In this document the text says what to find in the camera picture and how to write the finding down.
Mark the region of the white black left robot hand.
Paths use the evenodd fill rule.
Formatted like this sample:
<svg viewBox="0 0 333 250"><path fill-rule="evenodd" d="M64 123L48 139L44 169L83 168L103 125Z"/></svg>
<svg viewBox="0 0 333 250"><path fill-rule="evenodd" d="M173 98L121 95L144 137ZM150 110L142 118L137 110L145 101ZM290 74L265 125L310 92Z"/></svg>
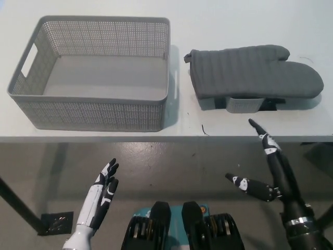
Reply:
<svg viewBox="0 0 333 250"><path fill-rule="evenodd" d="M114 177L119 164L114 158L98 174L81 208L75 229L97 231L109 210L119 180Z"/></svg>

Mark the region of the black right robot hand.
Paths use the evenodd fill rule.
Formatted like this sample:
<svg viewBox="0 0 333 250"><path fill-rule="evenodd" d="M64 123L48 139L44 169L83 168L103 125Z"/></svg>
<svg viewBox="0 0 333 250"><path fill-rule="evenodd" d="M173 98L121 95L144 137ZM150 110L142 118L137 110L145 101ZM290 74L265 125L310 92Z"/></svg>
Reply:
<svg viewBox="0 0 333 250"><path fill-rule="evenodd" d="M273 177L273 185L253 179L240 177L232 173L225 175L226 179L242 192L264 202L279 199L284 211L281 215L283 224L296 225L314 221L314 212L301 196L296 178L289 160L284 155L275 140L253 119L249 124L256 130L261 140L269 170Z"/></svg>

